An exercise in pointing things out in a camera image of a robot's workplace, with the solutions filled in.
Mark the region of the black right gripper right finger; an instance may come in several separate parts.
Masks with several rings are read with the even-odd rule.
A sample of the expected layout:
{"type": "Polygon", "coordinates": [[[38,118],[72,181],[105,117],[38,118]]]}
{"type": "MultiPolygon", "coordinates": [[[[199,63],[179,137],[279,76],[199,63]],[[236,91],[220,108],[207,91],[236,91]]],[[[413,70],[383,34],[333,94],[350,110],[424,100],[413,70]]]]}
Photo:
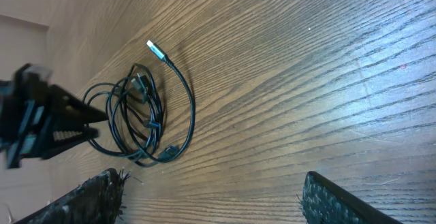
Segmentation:
{"type": "Polygon", "coordinates": [[[401,224],[315,171],[306,174],[300,205],[308,224],[401,224]]]}

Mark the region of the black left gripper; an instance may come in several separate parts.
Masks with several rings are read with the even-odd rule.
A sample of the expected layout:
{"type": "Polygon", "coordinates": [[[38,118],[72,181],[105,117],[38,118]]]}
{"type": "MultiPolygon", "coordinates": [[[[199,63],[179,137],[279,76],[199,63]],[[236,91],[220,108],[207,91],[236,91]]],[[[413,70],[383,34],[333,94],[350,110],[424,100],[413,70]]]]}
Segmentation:
{"type": "Polygon", "coordinates": [[[84,126],[108,120],[105,112],[85,104],[58,85],[48,85],[50,76],[48,68],[27,63],[10,80],[1,81],[1,151],[6,154],[7,169],[20,167],[26,137],[39,123],[45,105],[45,127],[81,130],[53,132],[42,149],[41,159],[50,159],[97,138],[97,129],[84,126]]]}

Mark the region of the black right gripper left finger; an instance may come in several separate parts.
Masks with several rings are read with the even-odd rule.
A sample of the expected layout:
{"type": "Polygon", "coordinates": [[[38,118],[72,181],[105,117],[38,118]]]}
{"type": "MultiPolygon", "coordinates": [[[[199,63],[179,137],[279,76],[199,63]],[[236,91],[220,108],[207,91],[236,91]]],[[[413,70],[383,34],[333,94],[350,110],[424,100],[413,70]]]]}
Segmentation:
{"type": "Polygon", "coordinates": [[[17,224],[114,224],[123,216],[129,178],[129,172],[108,168],[17,224]]]}

